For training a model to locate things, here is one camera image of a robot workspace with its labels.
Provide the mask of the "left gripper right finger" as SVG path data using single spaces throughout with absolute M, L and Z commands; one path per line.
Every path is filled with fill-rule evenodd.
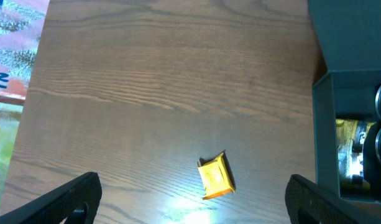
M 285 189 L 285 205 L 292 224 L 381 224 L 381 219 L 293 174 Z

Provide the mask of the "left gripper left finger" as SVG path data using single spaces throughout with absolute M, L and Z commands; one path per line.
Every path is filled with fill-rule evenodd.
M 87 172 L 0 216 L 0 224 L 92 224 L 102 197 L 99 175 Z

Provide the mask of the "green white snack packet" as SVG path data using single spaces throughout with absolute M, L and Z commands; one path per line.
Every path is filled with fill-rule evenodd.
M 337 161 L 340 189 L 368 192 L 364 179 L 364 142 L 374 122 L 336 119 Z

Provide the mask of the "small yellow snack packet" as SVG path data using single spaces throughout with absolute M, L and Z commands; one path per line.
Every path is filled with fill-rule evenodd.
M 205 195 L 203 200 L 220 197 L 231 192 L 235 192 L 234 185 L 227 171 L 225 153 L 220 153 L 217 157 L 204 164 L 197 162 L 197 168 L 203 183 Z

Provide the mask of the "dark green box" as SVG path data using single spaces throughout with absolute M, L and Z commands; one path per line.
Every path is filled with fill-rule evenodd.
M 381 0 L 311 0 L 308 4 L 326 73 L 312 87 L 317 184 L 333 195 L 381 203 L 381 165 L 375 138 L 381 121 Z M 368 192 L 340 189 L 336 119 L 374 122 L 364 142 Z

